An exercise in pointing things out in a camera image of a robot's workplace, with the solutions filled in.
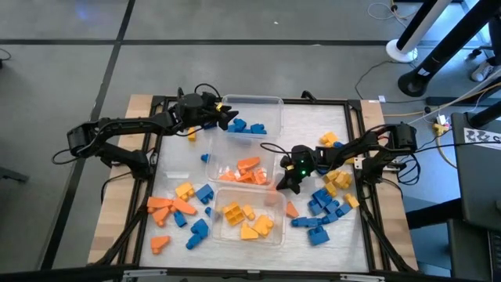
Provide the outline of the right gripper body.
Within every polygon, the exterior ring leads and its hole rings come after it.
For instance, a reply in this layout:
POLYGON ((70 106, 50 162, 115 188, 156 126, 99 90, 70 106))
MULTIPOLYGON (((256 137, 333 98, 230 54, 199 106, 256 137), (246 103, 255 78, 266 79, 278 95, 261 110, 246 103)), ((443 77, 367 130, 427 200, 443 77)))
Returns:
POLYGON ((299 185, 305 177, 309 177, 316 170, 316 165, 315 151, 305 145, 296 145, 280 161, 280 167, 284 169, 280 183, 299 185))

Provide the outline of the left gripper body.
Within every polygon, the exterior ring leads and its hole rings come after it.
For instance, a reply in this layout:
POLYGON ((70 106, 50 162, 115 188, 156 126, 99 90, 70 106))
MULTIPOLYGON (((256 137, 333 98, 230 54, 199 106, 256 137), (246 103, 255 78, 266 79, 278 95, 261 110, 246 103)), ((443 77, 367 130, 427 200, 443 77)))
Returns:
POLYGON ((174 116, 181 130, 217 122, 216 106, 220 99, 215 94, 178 94, 177 98, 174 116))

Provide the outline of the clear plastic bin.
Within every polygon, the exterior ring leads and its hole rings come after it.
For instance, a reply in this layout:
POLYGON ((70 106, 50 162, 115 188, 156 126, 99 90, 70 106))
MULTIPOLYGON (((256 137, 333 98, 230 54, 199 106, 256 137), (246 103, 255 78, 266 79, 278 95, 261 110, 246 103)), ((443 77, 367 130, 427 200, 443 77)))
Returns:
POLYGON ((257 243, 271 247, 279 247, 285 240, 286 198, 281 194, 281 201, 275 206, 264 204, 266 194, 271 190, 252 190, 238 187, 223 187, 219 189, 214 199, 214 214, 211 216, 212 237, 216 240, 231 243, 257 243), (222 208, 232 202, 237 202, 242 207, 249 204, 255 213, 255 219, 245 219, 230 226, 222 213, 222 208), (240 228, 246 222, 251 228, 260 215, 267 215, 273 222, 274 227, 267 237, 256 240, 241 240, 240 228))
POLYGON ((276 179, 275 155, 261 147, 262 139, 255 139, 250 137, 239 137, 230 135, 215 136, 211 140, 210 158, 207 162, 206 175, 209 180, 216 183, 233 184, 245 188, 252 189, 268 189, 276 179), (259 165, 252 169, 243 170, 237 168, 237 161, 250 157, 260 157, 261 162, 259 165), (264 168, 267 171, 268 183, 265 185, 239 183, 221 181, 219 176, 232 170, 236 178, 247 173, 253 172, 257 168, 264 168))
POLYGON ((279 97, 227 95, 222 98, 222 103, 239 111, 235 118, 245 120, 247 129, 251 129, 253 124, 263 124, 267 131, 266 135, 231 133, 270 139, 281 135, 284 102, 279 97))

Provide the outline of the white table mat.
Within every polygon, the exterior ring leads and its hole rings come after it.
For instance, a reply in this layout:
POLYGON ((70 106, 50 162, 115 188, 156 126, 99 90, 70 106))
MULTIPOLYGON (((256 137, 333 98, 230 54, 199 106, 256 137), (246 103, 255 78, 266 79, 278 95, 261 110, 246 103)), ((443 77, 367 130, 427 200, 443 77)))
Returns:
MULTIPOLYGON (((343 107, 321 106, 315 110, 310 106, 285 105, 283 110, 282 131, 276 143, 284 149, 303 144, 313 148, 326 132, 333 132, 342 143, 349 140, 343 107)), ((164 137, 161 143, 153 196, 167 197, 175 194, 175 188, 182 183, 191 182, 198 190, 210 183, 206 175, 207 164, 200 159, 201 154, 209 153, 211 140, 221 132, 213 129, 198 132, 195 142, 187 137, 164 137)), ((292 201, 299 217, 312 217, 307 203, 312 194, 320 189, 323 181, 315 173, 301 184, 301 192, 296 195, 289 190, 280 192, 286 202, 292 201)), ((238 187, 233 184, 210 183, 214 191, 223 187, 238 187)), ((335 222, 323 226, 330 240, 313 246, 308 239, 307 227, 292 227, 290 218, 285 219, 285 240, 279 247, 257 243, 231 243, 212 237, 211 219, 204 213, 206 207, 214 211, 214 200, 204 205, 195 197, 188 201, 196 210, 196 215, 185 215, 187 225, 179 228, 173 214, 170 214, 165 227, 159 227, 153 216, 149 215, 144 235, 144 245, 140 266, 176 267, 206 269, 243 269, 245 267, 265 270, 303 270, 308 272, 342 271, 365 273, 368 262, 364 252, 362 225, 358 208, 351 210, 335 222), (193 235, 192 225, 204 219, 209 226, 209 234, 194 249, 186 248, 193 235), (153 255, 150 248, 152 237, 169 236, 170 243, 159 255, 153 255)))

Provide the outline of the white pole with round base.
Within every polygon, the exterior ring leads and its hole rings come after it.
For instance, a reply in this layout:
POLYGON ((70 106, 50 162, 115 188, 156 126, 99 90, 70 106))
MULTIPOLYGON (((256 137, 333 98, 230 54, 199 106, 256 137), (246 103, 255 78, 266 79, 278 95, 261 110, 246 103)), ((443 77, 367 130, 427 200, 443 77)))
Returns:
POLYGON ((386 44, 386 53, 396 63, 412 63, 418 57, 417 46, 452 0, 427 0, 416 12, 398 39, 386 44))

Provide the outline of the black side desk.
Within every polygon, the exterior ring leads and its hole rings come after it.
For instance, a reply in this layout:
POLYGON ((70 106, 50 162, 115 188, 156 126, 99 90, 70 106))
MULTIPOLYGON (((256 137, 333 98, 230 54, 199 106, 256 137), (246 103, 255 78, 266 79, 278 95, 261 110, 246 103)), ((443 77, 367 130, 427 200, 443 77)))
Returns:
POLYGON ((452 276, 501 282, 501 150, 465 143, 464 128, 501 133, 501 121, 474 128, 453 114, 461 219, 448 221, 452 276))

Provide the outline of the white marker sheet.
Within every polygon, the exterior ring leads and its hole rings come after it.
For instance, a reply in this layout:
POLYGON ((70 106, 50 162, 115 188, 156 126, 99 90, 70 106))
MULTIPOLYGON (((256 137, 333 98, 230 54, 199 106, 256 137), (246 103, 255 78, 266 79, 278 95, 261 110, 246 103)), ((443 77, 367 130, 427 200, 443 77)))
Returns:
POLYGON ((493 150, 501 150, 501 133, 473 128, 464 128, 463 137, 465 143, 473 143, 475 146, 483 146, 493 150))

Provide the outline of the black stand leg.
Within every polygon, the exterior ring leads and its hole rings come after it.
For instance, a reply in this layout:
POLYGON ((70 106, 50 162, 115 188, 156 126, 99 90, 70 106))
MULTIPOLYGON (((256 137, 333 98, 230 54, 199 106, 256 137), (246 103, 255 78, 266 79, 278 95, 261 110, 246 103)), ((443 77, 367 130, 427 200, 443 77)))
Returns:
POLYGON ((481 112, 467 115, 467 122, 474 128, 481 128, 499 117, 501 117, 501 100, 481 112))

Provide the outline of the black stand foot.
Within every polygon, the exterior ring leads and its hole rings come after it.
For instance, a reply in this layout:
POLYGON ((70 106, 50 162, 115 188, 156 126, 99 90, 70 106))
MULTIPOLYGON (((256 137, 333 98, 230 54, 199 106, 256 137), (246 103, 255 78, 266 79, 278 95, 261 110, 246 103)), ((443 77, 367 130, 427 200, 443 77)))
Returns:
POLYGON ((27 175, 0 166, 0 179, 11 179, 19 183, 25 183, 28 181, 29 177, 27 175))

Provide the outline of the black front beam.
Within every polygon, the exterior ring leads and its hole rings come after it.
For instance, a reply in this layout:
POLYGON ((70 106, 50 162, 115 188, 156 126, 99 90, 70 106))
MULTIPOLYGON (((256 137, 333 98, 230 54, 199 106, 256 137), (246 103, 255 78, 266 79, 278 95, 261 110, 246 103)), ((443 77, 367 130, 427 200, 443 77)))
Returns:
MULTIPOLYGON (((37 271, 0 273, 0 282, 86 282, 121 279, 123 272, 130 269, 165 269, 156 267, 139 267, 133 264, 113 266, 85 266, 68 269, 43 269, 37 271)), ((228 277, 246 280, 274 279, 322 279, 339 280, 341 272, 306 272, 279 270, 241 270, 241 269, 183 269, 167 268, 166 276, 180 277, 228 277)), ((430 276, 422 273, 393 272, 387 270, 372 270, 368 273, 354 273, 384 277, 386 282, 484 282, 462 278, 430 276)))

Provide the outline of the person's shoe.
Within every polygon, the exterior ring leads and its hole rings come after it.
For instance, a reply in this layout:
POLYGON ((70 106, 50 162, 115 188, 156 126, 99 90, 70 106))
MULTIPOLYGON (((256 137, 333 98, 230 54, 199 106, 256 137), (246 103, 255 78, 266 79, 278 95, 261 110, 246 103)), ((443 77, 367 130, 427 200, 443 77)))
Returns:
POLYGON ((471 73, 470 79, 475 82, 483 82, 494 71, 494 69, 495 67, 486 60, 480 63, 471 73))

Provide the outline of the person's leg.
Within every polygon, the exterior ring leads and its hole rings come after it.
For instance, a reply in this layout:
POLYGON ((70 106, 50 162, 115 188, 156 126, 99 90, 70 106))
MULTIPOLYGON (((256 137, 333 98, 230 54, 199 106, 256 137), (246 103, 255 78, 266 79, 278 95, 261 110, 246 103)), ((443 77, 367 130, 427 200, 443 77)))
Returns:
POLYGON ((501 15, 494 16, 488 23, 491 46, 494 56, 487 59, 487 62, 493 66, 501 66, 501 15))

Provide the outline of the black stand post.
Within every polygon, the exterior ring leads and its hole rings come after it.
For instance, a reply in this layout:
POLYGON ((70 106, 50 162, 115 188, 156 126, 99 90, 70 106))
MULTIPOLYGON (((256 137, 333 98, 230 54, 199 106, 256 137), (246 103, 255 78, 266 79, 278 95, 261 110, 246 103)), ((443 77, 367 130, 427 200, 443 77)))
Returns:
POLYGON ((479 0, 415 69, 398 79, 407 96, 421 97, 430 80, 460 51, 501 8, 501 0, 479 0))

